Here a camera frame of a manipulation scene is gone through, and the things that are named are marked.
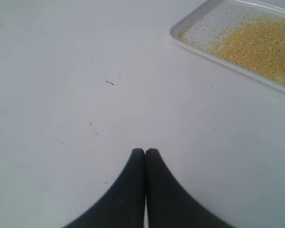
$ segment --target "white table surface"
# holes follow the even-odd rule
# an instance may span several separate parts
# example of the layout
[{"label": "white table surface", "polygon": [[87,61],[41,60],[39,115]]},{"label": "white table surface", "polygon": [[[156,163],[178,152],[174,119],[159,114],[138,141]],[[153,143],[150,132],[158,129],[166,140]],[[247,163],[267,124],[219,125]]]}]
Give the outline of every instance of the white table surface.
[{"label": "white table surface", "polygon": [[66,225],[135,147],[232,225],[285,228],[285,94],[169,43],[201,2],[0,0],[0,228]]}]

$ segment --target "white tray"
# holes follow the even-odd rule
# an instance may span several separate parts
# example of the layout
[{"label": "white tray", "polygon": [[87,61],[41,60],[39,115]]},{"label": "white tray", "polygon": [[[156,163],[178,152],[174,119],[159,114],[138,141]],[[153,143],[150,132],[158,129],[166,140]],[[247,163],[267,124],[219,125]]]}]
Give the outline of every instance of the white tray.
[{"label": "white tray", "polygon": [[209,36],[217,34],[226,26],[236,26],[239,21],[248,22],[249,18],[255,18],[268,13],[285,18],[285,9],[258,0],[206,0],[191,14],[174,25],[169,30],[168,35],[171,42],[185,49],[193,51],[214,62],[220,63],[230,69],[285,92],[284,85],[225,61],[217,56],[211,55],[195,46],[181,41],[179,38],[180,33],[183,33],[190,28],[188,32],[190,32],[190,30],[193,32],[194,30],[194,39],[199,39],[199,43],[206,44],[208,41],[213,41],[214,39]]}]

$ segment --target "yellow granular material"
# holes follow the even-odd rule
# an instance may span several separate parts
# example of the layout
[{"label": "yellow granular material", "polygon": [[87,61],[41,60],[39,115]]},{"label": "yellow granular material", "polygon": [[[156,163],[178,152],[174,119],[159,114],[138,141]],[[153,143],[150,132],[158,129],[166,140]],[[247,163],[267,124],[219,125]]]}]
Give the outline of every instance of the yellow granular material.
[{"label": "yellow granular material", "polygon": [[285,19],[261,16],[240,22],[216,39],[203,50],[285,85]]}]

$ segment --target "tray rim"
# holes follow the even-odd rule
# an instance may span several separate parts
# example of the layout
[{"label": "tray rim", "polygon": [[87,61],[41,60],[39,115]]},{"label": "tray rim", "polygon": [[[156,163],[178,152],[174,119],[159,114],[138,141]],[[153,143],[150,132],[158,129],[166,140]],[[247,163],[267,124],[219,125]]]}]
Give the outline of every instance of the tray rim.
[{"label": "tray rim", "polygon": [[236,65],[234,63],[228,62],[228,61],[226,61],[226,60],[224,60],[224,59],[222,59],[220,57],[217,57],[215,55],[209,54],[206,51],[200,50],[197,47],[194,47],[194,46],[191,46],[191,45],[189,45],[189,44],[187,44],[185,42],[182,42],[178,38],[175,38],[173,36],[172,32],[179,25],[184,23],[184,21],[186,21],[188,18],[190,18],[192,14],[194,14],[202,5],[206,4],[208,1],[210,1],[210,0],[204,1],[196,9],[194,9],[191,13],[186,15],[183,19],[181,19],[176,24],[174,24],[171,28],[169,28],[169,30],[167,31],[167,35],[168,35],[169,41],[171,41],[172,43],[174,43],[174,44],[176,44],[176,45],[178,45],[178,46],[180,46],[180,47],[182,47],[182,48],[184,48],[186,50],[189,50],[189,51],[191,51],[193,53],[196,53],[196,54],[198,54],[198,55],[200,55],[200,56],[202,56],[204,58],[207,58],[207,59],[209,59],[209,60],[211,60],[213,62],[216,62],[216,63],[218,63],[220,65],[223,65],[223,66],[225,66],[227,68],[230,68],[231,70],[234,70],[234,71],[236,71],[236,72],[238,72],[240,74],[248,76],[248,77],[250,77],[250,78],[252,78],[252,79],[254,79],[254,80],[258,81],[258,82],[261,82],[261,83],[263,83],[263,84],[265,84],[267,86],[270,86],[270,87],[272,87],[274,89],[277,89],[277,90],[285,93],[285,86],[284,85],[282,85],[280,83],[277,83],[275,81],[272,81],[272,80],[270,80],[268,78],[265,78],[265,77],[263,77],[263,76],[261,76],[259,74],[256,74],[256,73],[254,73],[254,72],[252,72],[250,70],[247,70],[247,69],[245,69],[245,68],[243,68],[241,66],[238,66],[238,65]]}]

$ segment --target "white countertop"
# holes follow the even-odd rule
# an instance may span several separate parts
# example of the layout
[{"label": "white countertop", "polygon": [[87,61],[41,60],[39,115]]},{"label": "white countertop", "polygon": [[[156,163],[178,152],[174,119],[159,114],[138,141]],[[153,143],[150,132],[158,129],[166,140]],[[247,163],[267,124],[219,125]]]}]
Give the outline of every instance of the white countertop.
[{"label": "white countertop", "polygon": [[0,0],[0,228],[66,225],[135,147],[232,225],[285,227],[285,94],[169,43],[202,2]]}]

